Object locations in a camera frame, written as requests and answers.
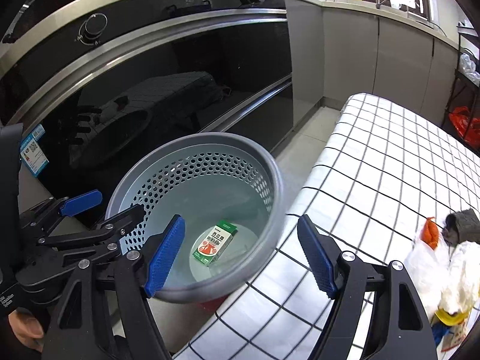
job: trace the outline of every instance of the white tablecloth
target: white tablecloth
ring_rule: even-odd
[[[307,359],[332,301],[317,288],[296,231],[308,214],[323,234],[363,261],[403,261],[425,219],[479,214],[480,159],[413,112],[365,93],[347,101],[286,215],[270,262],[232,294],[178,360]],[[359,359],[373,294],[365,293],[349,360]],[[469,328],[478,315],[474,309]],[[450,353],[441,354],[448,358]]]

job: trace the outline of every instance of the silver bolt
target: silver bolt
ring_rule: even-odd
[[[140,252],[138,250],[131,250],[127,253],[127,258],[129,260],[136,260],[140,257]]]
[[[355,255],[351,251],[344,251],[342,253],[342,259],[345,261],[353,261],[355,260]]]
[[[90,265],[90,261],[87,260],[87,259],[81,259],[81,260],[78,262],[78,267],[79,267],[80,269],[85,269],[85,268],[87,268],[89,265]]]
[[[392,261],[392,268],[396,271],[401,271],[403,269],[403,264],[400,261],[394,260]]]

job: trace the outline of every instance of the barcode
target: barcode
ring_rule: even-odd
[[[217,246],[220,245],[220,241],[217,240],[217,239],[215,239],[215,238],[212,238],[212,237],[208,236],[207,239],[208,239],[211,243],[213,243],[213,244],[215,244],[215,245],[217,245]]]
[[[28,148],[32,151],[32,154],[35,153],[35,150],[38,149],[38,146],[35,142],[32,142],[31,144],[28,145]]]

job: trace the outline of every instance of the laundry basket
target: laundry basket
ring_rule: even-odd
[[[276,246],[285,215],[282,179],[270,153],[250,139],[216,132],[176,139],[141,159],[117,186],[105,218],[136,203],[146,215],[121,239],[123,254],[141,249],[174,214],[185,219],[185,239],[156,293],[177,303],[219,298],[251,278]],[[207,267],[192,254],[220,220],[238,232]]]

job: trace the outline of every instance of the blue and white sticker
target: blue and white sticker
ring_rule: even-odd
[[[38,140],[45,134],[45,129],[41,124],[39,124],[37,127],[35,127],[32,131],[32,135],[35,138],[35,140],[38,142]]]
[[[32,132],[23,140],[20,146],[20,156],[35,177],[49,163]]]

